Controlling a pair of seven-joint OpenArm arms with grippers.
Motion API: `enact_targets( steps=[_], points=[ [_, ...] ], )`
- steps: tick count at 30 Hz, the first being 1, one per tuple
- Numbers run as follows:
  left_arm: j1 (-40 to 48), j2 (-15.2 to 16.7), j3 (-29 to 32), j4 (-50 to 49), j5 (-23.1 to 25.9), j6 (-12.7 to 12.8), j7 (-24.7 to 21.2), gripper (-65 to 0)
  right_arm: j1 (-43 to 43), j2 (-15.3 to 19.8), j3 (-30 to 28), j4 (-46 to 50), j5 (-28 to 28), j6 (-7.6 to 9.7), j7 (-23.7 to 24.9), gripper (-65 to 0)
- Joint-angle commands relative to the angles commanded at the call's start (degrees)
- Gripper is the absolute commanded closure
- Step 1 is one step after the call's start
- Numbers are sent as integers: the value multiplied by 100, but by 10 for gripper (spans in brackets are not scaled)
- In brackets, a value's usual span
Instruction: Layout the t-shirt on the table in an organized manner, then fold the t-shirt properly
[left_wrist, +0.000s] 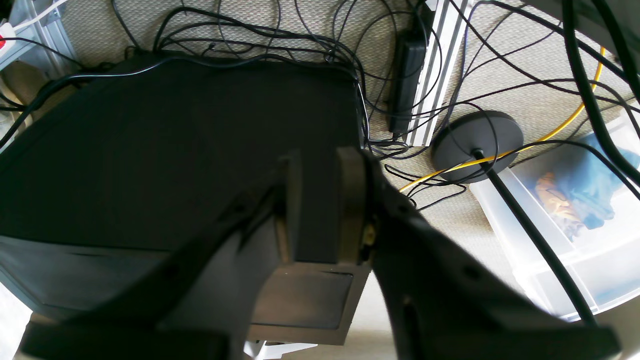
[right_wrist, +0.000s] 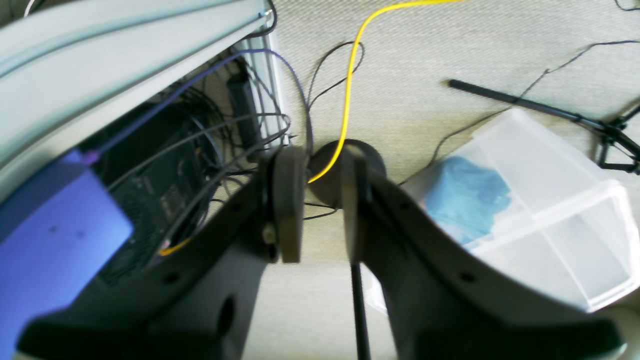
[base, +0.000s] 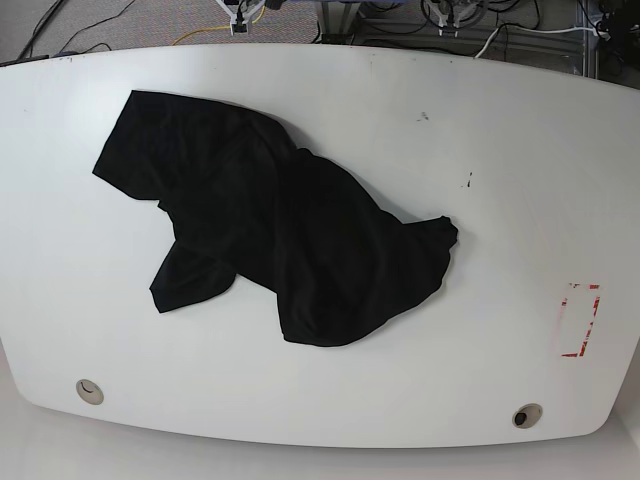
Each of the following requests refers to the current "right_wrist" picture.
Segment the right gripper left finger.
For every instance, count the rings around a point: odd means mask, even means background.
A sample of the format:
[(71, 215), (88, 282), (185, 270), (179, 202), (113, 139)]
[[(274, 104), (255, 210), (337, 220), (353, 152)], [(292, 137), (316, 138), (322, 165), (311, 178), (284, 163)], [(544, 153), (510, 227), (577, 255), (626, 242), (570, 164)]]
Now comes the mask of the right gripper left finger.
[(301, 260), (306, 152), (282, 146), (197, 235), (150, 269), (30, 322), (42, 360), (240, 360), (265, 268)]

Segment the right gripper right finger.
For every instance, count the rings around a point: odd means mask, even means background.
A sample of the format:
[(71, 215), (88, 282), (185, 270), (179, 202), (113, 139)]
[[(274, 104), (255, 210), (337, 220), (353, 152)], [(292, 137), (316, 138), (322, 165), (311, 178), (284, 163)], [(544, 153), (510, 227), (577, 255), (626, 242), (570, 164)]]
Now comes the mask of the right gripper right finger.
[(400, 360), (603, 360), (626, 342), (589, 314), (496, 271), (395, 183), (342, 150), (346, 248), (382, 288)]

